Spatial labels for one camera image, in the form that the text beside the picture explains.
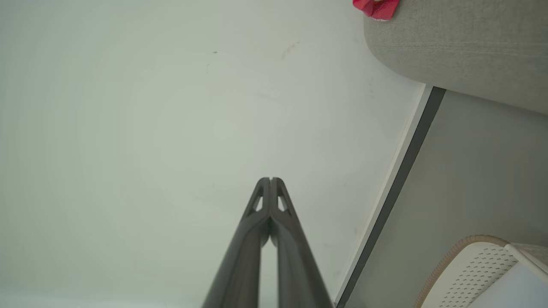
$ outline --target red cloth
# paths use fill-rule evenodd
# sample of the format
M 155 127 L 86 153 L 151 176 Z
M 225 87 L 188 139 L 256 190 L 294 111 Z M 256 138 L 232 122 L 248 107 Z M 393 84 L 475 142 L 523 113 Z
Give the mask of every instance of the red cloth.
M 354 6 L 363 11 L 366 16 L 377 20 L 390 20 L 399 0 L 352 0 Z

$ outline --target gray fabric upholstery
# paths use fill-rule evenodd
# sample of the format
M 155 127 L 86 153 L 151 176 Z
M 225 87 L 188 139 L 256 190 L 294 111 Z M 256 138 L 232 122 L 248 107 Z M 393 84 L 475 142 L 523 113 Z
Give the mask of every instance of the gray fabric upholstery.
M 408 78 L 548 114 L 548 1 L 401 0 L 365 17 L 369 49 Z

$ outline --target wall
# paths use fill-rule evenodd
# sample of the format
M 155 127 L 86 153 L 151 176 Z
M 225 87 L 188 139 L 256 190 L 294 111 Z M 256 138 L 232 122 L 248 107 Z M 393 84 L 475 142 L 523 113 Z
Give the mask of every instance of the wall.
M 447 91 L 346 307 L 412 307 L 477 234 L 548 247 L 548 117 Z
M 279 176 L 335 294 L 420 85 L 373 58 L 362 16 L 1 1 L 0 289 L 200 306 L 255 182 Z

